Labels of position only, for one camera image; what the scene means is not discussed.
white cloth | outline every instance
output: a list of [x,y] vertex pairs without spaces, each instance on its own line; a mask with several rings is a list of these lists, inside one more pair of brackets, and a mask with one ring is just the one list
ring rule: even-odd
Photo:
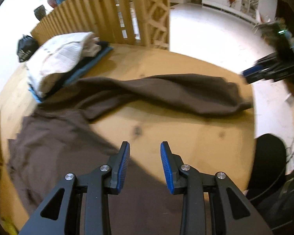
[[26,62],[28,83],[44,97],[63,73],[73,69],[83,57],[95,56],[100,50],[93,32],[54,36]]

wooden lattice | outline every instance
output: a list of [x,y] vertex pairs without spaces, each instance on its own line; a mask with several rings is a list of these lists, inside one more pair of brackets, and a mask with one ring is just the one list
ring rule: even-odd
[[[138,22],[137,39],[131,8]],[[31,34],[40,45],[55,35],[93,31],[110,43],[168,49],[169,9],[169,0],[66,0]]]
[[146,0],[151,44],[155,48],[168,49],[169,47],[170,5],[167,1],[168,0]]

folded clothes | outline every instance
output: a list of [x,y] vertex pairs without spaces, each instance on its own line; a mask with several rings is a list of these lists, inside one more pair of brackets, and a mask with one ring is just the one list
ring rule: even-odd
[[93,57],[101,50],[98,42],[93,32],[52,37],[27,61],[28,83],[39,97],[44,97],[63,73],[73,69],[83,57]]
[[113,50],[113,48],[109,46],[109,42],[100,41],[97,44],[101,46],[101,50],[97,53],[97,55],[95,57],[83,58],[72,70],[63,73],[61,78],[58,79],[52,89],[48,93],[46,93],[44,97],[40,97],[39,95],[37,95],[32,85],[29,84],[29,91],[32,93],[34,99],[38,103],[42,102],[48,97],[52,96],[62,87],[72,84],[74,81],[86,74],[92,67],[94,67],[107,53]]

black plastic bag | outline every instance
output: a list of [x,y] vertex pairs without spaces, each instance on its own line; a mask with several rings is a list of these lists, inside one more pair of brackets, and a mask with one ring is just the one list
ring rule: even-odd
[[25,62],[39,48],[38,42],[31,36],[23,35],[23,38],[18,41],[17,56],[19,62]]

metal screw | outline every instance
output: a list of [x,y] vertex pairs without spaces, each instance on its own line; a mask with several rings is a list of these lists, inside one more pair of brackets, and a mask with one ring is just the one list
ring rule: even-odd
[[190,170],[191,167],[190,167],[188,164],[183,164],[183,165],[181,166],[181,169],[182,169],[182,170]]
[[100,167],[101,171],[108,171],[110,169],[109,165],[103,165]]
[[223,172],[218,172],[217,177],[220,179],[225,179],[226,175]]
[[72,174],[72,173],[69,173],[69,174],[65,175],[66,180],[71,180],[71,179],[73,179],[73,177],[74,177],[74,174]]

